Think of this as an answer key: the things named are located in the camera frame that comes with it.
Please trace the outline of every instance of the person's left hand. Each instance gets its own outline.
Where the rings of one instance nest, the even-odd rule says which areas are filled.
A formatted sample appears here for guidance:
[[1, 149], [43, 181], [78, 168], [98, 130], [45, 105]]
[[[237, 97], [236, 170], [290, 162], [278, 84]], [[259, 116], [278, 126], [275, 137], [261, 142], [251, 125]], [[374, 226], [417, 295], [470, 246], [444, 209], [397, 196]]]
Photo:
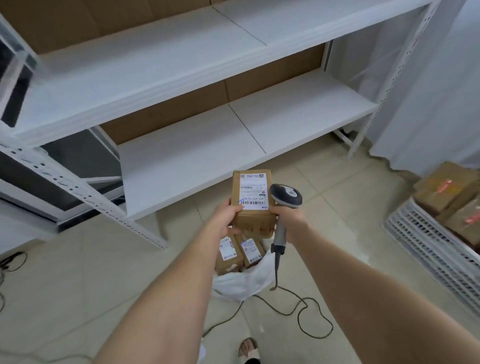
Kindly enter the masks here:
[[213, 229], [218, 229], [220, 237], [241, 234], [241, 229], [229, 228], [228, 225], [232, 222], [235, 214], [242, 211], [242, 209], [243, 205], [230, 205], [230, 199], [228, 198], [217, 206], [213, 215], [208, 219], [207, 225]]

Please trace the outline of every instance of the perforated metal post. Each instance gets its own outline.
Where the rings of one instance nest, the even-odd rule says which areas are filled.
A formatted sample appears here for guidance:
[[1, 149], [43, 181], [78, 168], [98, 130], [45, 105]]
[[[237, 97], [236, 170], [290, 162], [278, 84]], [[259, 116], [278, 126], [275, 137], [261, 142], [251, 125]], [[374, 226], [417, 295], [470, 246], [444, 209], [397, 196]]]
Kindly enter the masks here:
[[87, 182], [83, 181], [48, 155], [22, 143], [21, 140], [12, 135], [9, 127], [1, 121], [0, 151], [78, 198], [83, 203], [144, 238], [149, 243], [159, 248], [167, 247], [167, 242], [163, 238], [156, 236], [135, 221], [129, 219], [125, 211], [109, 201]]
[[371, 127], [373, 120], [380, 112], [380, 109], [383, 106], [383, 103], [388, 97], [388, 94], [392, 90], [393, 85], [395, 84], [396, 79], [403, 71], [405, 64], [407, 63], [408, 59], [410, 58], [412, 51], [414, 50], [415, 46], [417, 45], [418, 39], [422, 35], [423, 31], [427, 27], [428, 23], [430, 22], [431, 17], [437, 10], [438, 5], [440, 4], [441, 0], [434, 0], [427, 8], [421, 12], [418, 16], [416, 27], [413, 27], [412, 31], [408, 35], [405, 44], [403, 45], [402, 50], [400, 51], [399, 56], [397, 57], [392, 70], [388, 74], [387, 78], [385, 79], [384, 84], [382, 85], [380, 92], [378, 94], [375, 103], [378, 104], [378, 108], [374, 111], [370, 117], [363, 123], [360, 132], [358, 133], [357, 137], [353, 141], [350, 150], [347, 154], [347, 159], [351, 159], [354, 154], [358, 151], [360, 144], [362, 143], [363, 139], [367, 135], [368, 129]]

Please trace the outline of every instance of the plastic crate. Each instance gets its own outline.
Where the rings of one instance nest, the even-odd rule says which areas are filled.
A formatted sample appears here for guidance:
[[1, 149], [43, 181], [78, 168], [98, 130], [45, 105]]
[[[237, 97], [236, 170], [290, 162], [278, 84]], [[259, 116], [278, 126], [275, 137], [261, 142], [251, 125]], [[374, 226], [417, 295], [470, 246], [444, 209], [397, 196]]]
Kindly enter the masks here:
[[480, 256], [412, 198], [389, 216], [386, 231], [480, 317]]

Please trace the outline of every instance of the foot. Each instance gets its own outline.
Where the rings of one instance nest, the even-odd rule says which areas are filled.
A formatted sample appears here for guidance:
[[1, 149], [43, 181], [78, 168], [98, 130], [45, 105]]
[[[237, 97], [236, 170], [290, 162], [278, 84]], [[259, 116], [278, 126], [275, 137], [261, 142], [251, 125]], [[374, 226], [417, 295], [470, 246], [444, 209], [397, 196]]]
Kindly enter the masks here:
[[245, 363], [249, 359], [260, 359], [258, 354], [257, 343], [255, 339], [247, 338], [242, 341], [239, 348], [239, 359], [240, 363]]

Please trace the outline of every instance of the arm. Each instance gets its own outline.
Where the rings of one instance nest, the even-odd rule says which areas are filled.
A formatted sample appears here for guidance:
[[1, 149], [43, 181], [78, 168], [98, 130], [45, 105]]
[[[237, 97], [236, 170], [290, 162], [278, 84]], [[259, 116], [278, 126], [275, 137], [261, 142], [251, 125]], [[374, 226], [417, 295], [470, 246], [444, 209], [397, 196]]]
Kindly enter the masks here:
[[220, 239], [242, 205], [224, 201], [190, 244], [142, 293], [104, 344], [95, 364], [198, 360]]
[[480, 343], [434, 305], [319, 233], [300, 210], [273, 207], [363, 363], [478, 363]]

